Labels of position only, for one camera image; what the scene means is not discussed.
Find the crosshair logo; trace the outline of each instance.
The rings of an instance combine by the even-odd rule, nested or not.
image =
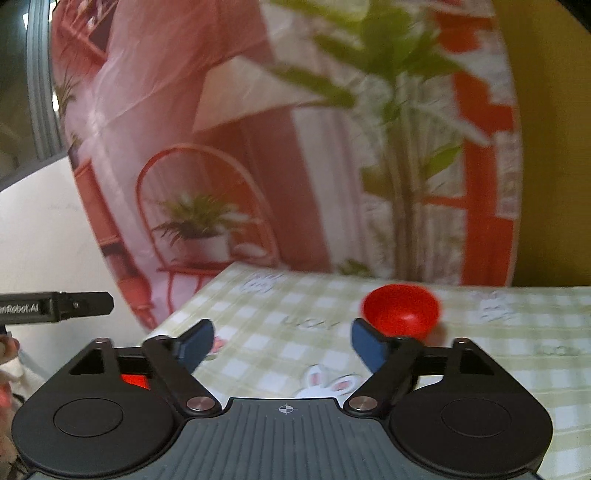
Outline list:
[[[282,405],[281,407],[276,408],[276,410],[279,410],[281,413],[283,413],[283,415],[287,415],[288,413],[291,413],[294,410],[297,410],[297,408],[294,408],[291,405],[288,405],[286,403],[285,405]]]

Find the white plant pot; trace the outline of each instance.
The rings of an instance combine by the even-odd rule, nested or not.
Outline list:
[[[186,239],[184,247],[184,259],[192,264],[225,263],[231,260],[226,235]]]

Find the table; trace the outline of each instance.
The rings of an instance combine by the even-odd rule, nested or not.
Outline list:
[[[331,396],[342,404],[369,377],[350,346],[351,321],[384,284],[234,264],[150,336],[177,336],[210,318],[216,345],[195,374],[222,404],[230,396]],[[429,341],[470,337],[550,412],[554,438],[540,475],[588,480],[591,287],[430,290],[442,316]]]

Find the silver screw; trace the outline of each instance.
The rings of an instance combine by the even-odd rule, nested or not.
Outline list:
[[[193,397],[187,400],[187,407],[194,411],[208,411],[215,405],[215,400],[210,397]]]
[[[349,406],[357,411],[370,411],[378,406],[378,401],[372,397],[355,397],[349,400]]]

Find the yellow-brown wall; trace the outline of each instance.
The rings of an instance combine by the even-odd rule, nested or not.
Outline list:
[[[493,0],[524,142],[514,285],[591,285],[591,34],[556,0]]]

